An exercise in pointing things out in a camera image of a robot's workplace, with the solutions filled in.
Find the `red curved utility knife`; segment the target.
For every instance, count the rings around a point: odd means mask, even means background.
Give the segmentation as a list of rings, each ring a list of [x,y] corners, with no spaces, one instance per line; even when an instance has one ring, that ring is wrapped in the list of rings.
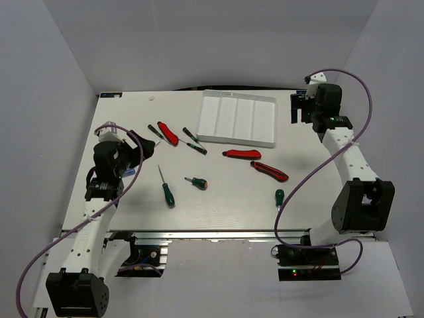
[[[176,134],[174,134],[169,128],[168,126],[161,122],[158,121],[157,122],[158,128],[162,131],[165,139],[172,145],[172,146],[177,146],[179,143],[179,138]]]

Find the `long green screwdriver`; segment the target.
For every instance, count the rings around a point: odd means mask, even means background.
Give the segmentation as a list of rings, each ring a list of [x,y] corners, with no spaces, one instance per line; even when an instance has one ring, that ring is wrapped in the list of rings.
[[[158,171],[162,180],[162,189],[164,191],[164,197],[165,197],[165,201],[166,204],[169,208],[173,208],[175,206],[175,199],[174,199],[174,195],[171,192],[169,185],[166,183],[162,170],[160,168],[160,166],[158,166]]]

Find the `red black utility knife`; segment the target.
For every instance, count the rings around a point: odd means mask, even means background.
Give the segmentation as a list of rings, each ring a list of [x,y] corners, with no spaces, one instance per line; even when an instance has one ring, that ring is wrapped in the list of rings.
[[[278,170],[276,168],[273,168],[271,166],[268,166],[266,164],[263,164],[259,161],[251,161],[250,165],[258,172],[261,172],[263,174],[266,174],[267,176],[272,177],[273,179],[277,180],[278,182],[286,182],[289,180],[289,177],[287,174],[282,172],[281,170]]]

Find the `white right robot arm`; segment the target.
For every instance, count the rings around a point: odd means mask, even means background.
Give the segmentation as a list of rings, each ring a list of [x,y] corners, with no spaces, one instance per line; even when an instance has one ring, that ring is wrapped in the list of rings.
[[[383,231],[394,200],[393,183],[381,180],[353,143],[353,125],[348,117],[339,114],[341,100],[339,85],[311,83],[298,103],[302,122],[312,123],[330,154],[347,147],[333,160],[343,188],[331,208],[331,216],[310,229],[309,241],[299,247],[300,258],[307,264],[322,258],[321,245],[337,244],[355,234]]]

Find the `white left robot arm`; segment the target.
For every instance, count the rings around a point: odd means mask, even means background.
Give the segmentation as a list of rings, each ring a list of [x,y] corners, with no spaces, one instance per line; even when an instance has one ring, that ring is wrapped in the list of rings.
[[[312,165],[317,148],[307,128],[290,123],[288,91],[125,92],[102,97],[93,129],[111,121],[127,138],[133,129],[152,138],[148,125],[165,123],[179,143],[163,142],[151,158],[125,177],[118,205],[85,200],[85,178],[99,142],[85,143],[63,228],[80,226],[85,238],[107,233],[206,233],[270,230],[276,219],[274,192],[293,189]]]

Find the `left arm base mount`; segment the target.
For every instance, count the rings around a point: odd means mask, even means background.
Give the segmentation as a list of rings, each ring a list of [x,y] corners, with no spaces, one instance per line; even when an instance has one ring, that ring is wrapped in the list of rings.
[[[116,277],[159,278],[168,255],[169,240],[148,233],[116,232],[109,240],[123,240],[129,244],[130,256],[122,263]]]

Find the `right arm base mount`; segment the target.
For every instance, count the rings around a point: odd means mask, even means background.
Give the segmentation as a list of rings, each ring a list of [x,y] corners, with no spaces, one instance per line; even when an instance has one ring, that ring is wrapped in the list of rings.
[[[341,280],[335,248],[306,250],[280,244],[271,249],[271,256],[278,261],[280,282]]]

